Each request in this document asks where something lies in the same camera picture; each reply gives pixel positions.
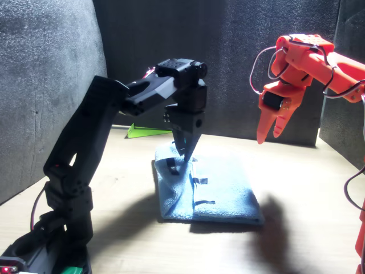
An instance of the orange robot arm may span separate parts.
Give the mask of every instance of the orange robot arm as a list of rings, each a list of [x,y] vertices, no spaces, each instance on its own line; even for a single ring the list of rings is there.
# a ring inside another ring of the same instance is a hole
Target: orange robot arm
[[[259,95],[259,144],[265,141],[275,120],[274,137],[280,136],[293,112],[301,105],[305,89],[313,78],[325,84],[323,93],[327,98],[344,97],[351,103],[362,100],[365,65],[335,53],[335,46],[319,35],[281,36],[276,49],[271,69],[275,75],[280,75],[280,81],[265,85]],[[336,95],[327,95],[327,88]]]

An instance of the green block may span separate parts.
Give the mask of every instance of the green block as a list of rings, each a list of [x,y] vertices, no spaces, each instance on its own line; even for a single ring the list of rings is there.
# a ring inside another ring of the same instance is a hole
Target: green block
[[[79,267],[66,267],[61,274],[81,274],[82,268]]]
[[[171,131],[158,130],[156,128],[148,128],[148,127],[135,127],[135,124],[133,124],[128,130],[128,138],[138,138],[138,137],[166,134],[166,133],[171,133]]]

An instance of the blue towel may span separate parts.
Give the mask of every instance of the blue towel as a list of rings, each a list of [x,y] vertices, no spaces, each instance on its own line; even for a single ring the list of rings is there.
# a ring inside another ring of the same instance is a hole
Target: blue towel
[[[164,219],[263,224],[238,157],[193,155],[185,163],[170,142],[156,149],[155,159]]]

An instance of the table surface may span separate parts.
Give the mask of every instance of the table surface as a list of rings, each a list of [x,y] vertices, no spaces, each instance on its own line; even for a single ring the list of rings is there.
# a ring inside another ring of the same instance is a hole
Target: table surface
[[[163,222],[152,168],[171,134],[125,139],[111,130],[90,184],[94,273],[355,273],[359,210],[343,194],[358,170],[324,141],[316,148],[202,136],[196,152],[241,155],[266,218],[264,227]],[[46,178],[0,206],[0,250],[29,231],[30,211]],[[362,204],[365,177],[350,184]],[[36,218],[49,211],[43,195]]]

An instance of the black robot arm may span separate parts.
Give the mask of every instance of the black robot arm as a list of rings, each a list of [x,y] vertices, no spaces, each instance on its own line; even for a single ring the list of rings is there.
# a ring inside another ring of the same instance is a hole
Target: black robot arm
[[[139,116],[172,97],[162,119],[188,161],[201,136],[206,105],[206,64],[169,59],[128,85],[94,77],[76,112],[44,165],[45,193],[53,209],[0,257],[0,273],[59,274],[65,267],[92,273],[86,244],[91,240],[93,208],[89,183],[99,165],[115,115]]]

